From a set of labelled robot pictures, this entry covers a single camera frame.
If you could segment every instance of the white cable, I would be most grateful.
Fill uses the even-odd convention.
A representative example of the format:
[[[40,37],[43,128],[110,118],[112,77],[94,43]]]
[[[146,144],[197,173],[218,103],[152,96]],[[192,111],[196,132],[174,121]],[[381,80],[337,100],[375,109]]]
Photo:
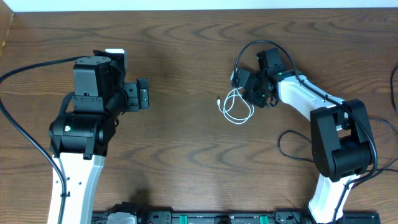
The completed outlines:
[[[228,93],[228,95],[226,96],[226,98],[225,98],[225,100],[224,100],[224,106],[223,106],[223,109],[221,109],[221,106],[220,106],[220,104],[221,104],[221,100],[218,98],[217,99],[217,105],[218,105],[218,109],[222,112],[222,114],[224,115],[224,117],[228,120],[228,121],[230,121],[230,122],[232,122],[232,123],[234,123],[234,124],[244,124],[246,121],[248,121],[248,119],[251,117],[251,116],[253,116],[253,114],[254,114],[254,106],[253,105],[251,105],[251,107],[250,107],[250,105],[242,98],[242,94],[240,94],[240,92],[239,92],[239,90],[240,89],[242,89],[242,87],[239,87],[239,88],[233,88],[229,93]],[[246,104],[246,106],[249,108],[249,116],[247,116],[247,117],[245,117],[245,118],[235,118],[234,116],[231,116],[228,112],[232,109],[232,107],[234,106],[234,104],[235,104],[235,96],[239,96],[240,97],[240,99]],[[232,104],[231,104],[231,106],[229,107],[229,109],[227,109],[226,110],[226,102],[230,99],[230,98],[232,98]]]

